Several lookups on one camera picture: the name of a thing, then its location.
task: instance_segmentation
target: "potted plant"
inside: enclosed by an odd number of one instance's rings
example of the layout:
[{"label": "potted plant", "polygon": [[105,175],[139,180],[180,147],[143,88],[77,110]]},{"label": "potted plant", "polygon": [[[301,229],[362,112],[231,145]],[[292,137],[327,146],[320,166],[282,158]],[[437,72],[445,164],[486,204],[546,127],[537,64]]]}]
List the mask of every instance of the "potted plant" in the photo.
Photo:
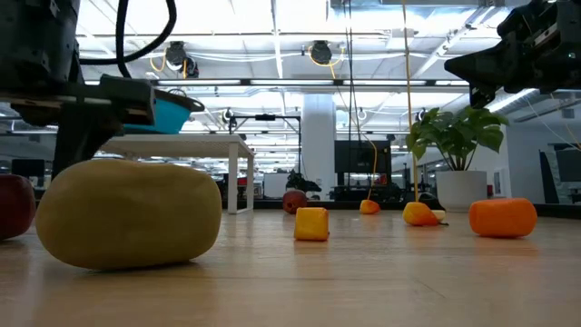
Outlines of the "potted plant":
[{"label": "potted plant", "polygon": [[421,159],[429,146],[438,148],[449,172],[438,172],[438,199],[451,212],[467,212],[470,205],[487,198],[487,173],[469,171],[477,146],[498,153],[504,135],[500,125],[507,118],[488,109],[466,107],[457,114],[431,109],[415,122],[406,138],[408,150]]}]

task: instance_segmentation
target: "green leaves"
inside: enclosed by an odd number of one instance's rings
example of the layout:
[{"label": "green leaves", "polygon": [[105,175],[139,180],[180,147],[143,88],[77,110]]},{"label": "green leaves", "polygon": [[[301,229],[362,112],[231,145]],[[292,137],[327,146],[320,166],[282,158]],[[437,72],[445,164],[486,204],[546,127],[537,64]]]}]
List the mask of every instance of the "green leaves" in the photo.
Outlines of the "green leaves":
[{"label": "green leaves", "polygon": [[508,119],[488,109],[466,107],[453,114],[434,108],[422,121],[411,126],[406,144],[418,159],[424,156],[428,146],[436,146],[450,167],[466,170],[471,162],[468,156],[478,144],[495,152],[500,150],[504,139],[500,131],[502,124],[508,124]]}]

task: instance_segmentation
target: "table leg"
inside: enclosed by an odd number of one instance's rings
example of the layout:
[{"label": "table leg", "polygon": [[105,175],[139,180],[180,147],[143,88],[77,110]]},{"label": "table leg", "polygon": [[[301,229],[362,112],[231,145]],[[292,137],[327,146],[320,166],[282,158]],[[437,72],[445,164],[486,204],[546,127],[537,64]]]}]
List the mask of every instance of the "table leg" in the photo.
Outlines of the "table leg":
[{"label": "table leg", "polygon": [[238,144],[229,144],[228,149],[228,213],[238,212]]},{"label": "table leg", "polygon": [[246,208],[254,209],[254,157],[249,155],[246,169]]}]

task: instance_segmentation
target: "pillar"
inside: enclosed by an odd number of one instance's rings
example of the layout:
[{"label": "pillar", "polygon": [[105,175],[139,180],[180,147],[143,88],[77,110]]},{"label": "pillar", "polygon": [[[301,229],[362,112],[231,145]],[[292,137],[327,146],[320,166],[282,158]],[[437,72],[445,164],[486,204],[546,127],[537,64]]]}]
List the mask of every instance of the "pillar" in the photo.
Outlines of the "pillar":
[{"label": "pillar", "polygon": [[335,103],[332,94],[305,94],[302,106],[302,172],[320,188],[322,201],[335,186]]}]

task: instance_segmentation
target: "potato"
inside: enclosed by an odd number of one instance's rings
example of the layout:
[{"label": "potato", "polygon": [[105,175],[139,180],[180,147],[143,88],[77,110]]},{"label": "potato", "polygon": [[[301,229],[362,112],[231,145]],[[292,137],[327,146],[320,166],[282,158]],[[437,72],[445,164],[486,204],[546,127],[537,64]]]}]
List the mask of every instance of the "potato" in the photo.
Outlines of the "potato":
[{"label": "potato", "polygon": [[222,218],[213,179],[173,164],[93,160],[60,173],[36,230],[55,258],[97,270],[185,262],[210,250]]}]

